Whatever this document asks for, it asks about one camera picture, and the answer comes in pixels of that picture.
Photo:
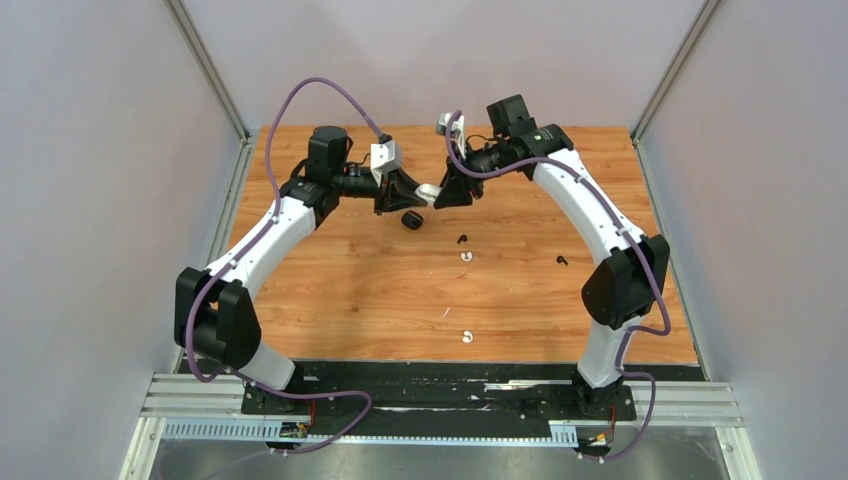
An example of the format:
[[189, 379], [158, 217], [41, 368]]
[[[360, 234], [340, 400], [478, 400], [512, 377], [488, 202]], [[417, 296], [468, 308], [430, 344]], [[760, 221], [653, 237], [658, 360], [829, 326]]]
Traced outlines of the white earbud charging case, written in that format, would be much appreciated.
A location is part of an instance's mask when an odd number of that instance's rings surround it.
[[438, 185], [422, 183], [415, 189], [415, 194], [424, 200], [429, 206], [434, 206], [442, 188]]

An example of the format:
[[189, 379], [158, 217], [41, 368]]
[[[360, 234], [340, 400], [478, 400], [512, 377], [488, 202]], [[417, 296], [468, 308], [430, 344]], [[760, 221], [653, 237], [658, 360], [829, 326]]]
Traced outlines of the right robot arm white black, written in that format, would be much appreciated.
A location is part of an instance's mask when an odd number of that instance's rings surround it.
[[589, 337], [577, 369], [583, 382], [571, 390], [571, 403], [584, 417], [596, 417], [611, 403], [609, 385], [625, 372], [623, 359], [643, 318], [657, 307], [658, 334], [670, 331], [662, 298], [670, 246], [648, 236], [603, 192], [582, 162], [574, 141], [555, 124], [539, 125], [524, 98], [513, 95], [487, 107], [492, 137], [472, 147], [461, 111], [446, 112], [435, 131], [447, 150], [447, 171], [434, 206], [469, 206], [483, 195], [483, 183], [511, 172], [540, 187], [565, 214], [586, 244], [594, 270], [581, 289], [591, 318]]

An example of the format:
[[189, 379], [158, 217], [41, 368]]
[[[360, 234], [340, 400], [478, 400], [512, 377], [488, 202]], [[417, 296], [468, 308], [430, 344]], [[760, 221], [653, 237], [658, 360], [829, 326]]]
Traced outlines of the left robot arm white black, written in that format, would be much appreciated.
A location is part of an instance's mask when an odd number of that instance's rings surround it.
[[349, 161], [352, 146], [341, 127], [315, 128], [306, 157], [276, 188], [262, 219], [207, 267], [187, 267], [176, 280], [176, 344], [269, 387], [268, 400], [283, 413], [298, 411], [307, 389], [295, 379], [297, 364], [262, 339], [253, 300], [265, 281], [343, 197], [371, 199], [378, 214], [425, 203], [402, 170], [401, 150], [391, 136], [371, 145], [367, 166]]

